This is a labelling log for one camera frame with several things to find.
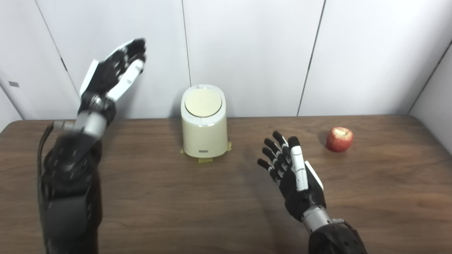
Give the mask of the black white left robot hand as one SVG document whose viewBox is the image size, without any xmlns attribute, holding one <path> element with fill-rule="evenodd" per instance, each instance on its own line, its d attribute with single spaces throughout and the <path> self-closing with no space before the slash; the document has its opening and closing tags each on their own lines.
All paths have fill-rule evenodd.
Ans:
<svg viewBox="0 0 452 254">
<path fill-rule="evenodd" d="M 80 88 L 78 113 L 100 114 L 110 125 L 117 114 L 116 102 L 143 72 L 145 54 L 145 38 L 136 38 L 117 47 L 103 61 L 93 60 Z"/>
</svg>

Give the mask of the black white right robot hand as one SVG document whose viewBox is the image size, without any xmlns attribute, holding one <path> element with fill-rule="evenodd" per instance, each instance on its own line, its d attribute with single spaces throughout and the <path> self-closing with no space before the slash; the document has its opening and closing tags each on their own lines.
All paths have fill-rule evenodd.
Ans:
<svg viewBox="0 0 452 254">
<path fill-rule="evenodd" d="M 302 222 L 312 206 L 326 208 L 323 184 L 304 159 L 296 136 L 286 139 L 280 132 L 274 131 L 272 137 L 264 140 L 262 153 L 266 159 L 259 158 L 257 163 L 278 185 L 289 214 Z"/>
</svg>

